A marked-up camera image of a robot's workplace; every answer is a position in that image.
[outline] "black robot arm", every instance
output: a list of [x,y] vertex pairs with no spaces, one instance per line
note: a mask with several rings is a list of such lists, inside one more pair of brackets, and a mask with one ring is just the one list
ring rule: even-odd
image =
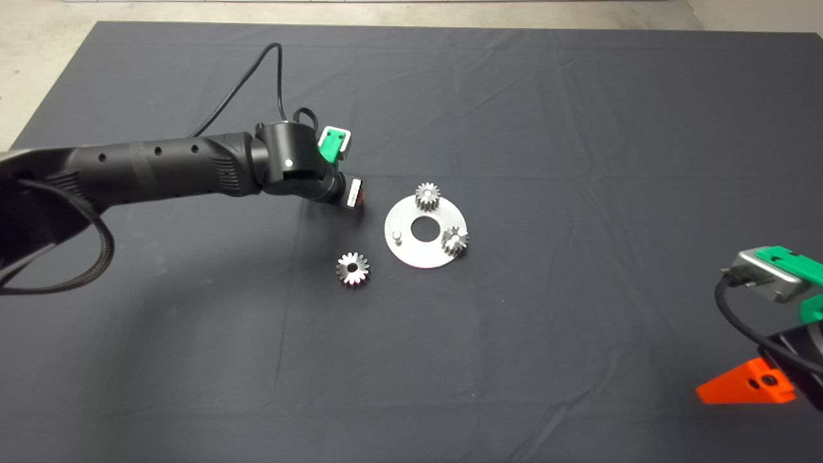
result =
[[354,208],[362,182],[319,151],[315,130],[296,122],[248,132],[0,154],[0,281],[90,225],[67,197],[94,213],[125,203],[198,194],[296,195]]

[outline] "circular metal plate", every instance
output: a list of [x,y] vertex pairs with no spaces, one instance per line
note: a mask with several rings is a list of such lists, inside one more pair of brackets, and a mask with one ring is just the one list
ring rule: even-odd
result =
[[[437,238],[433,241],[420,241],[412,235],[412,223],[420,217],[431,217],[440,225]],[[461,230],[467,231],[466,219],[457,206],[441,197],[436,209],[421,211],[412,195],[401,199],[388,211],[384,234],[388,248],[398,259],[418,269],[434,269],[454,260],[454,257],[443,251],[440,244],[443,230],[450,227],[460,227]],[[396,232],[401,234],[400,244],[394,239]]]

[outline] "table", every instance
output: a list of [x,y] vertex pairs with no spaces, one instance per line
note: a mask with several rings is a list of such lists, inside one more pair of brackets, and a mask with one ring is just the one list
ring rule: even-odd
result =
[[[365,210],[110,209],[100,280],[0,301],[3,460],[819,457],[805,400],[694,394],[756,355],[714,307],[718,269],[754,246],[823,258],[817,35],[100,23],[16,146],[184,136],[273,40],[287,112],[354,133]],[[211,133],[277,118],[274,64]],[[423,181],[472,236],[437,270],[383,238]],[[84,233],[16,284],[96,247]],[[370,259],[366,288],[335,279],[348,251]],[[798,324],[732,303],[765,333]]]

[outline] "small gear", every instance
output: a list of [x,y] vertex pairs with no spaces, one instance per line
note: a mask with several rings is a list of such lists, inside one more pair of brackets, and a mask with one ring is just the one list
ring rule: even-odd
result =
[[417,207],[422,211],[430,211],[437,207],[440,201],[440,189],[433,183],[424,183],[417,187],[414,193]]
[[357,286],[369,277],[369,267],[369,260],[362,254],[350,252],[337,260],[337,277],[349,287]]
[[460,227],[451,227],[443,232],[440,243],[446,254],[457,257],[468,247],[468,233],[461,231]]

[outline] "hole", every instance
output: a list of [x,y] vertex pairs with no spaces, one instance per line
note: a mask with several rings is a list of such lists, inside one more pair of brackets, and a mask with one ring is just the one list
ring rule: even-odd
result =
[[431,217],[418,217],[411,223],[411,233],[420,241],[434,241],[440,236],[440,225]]

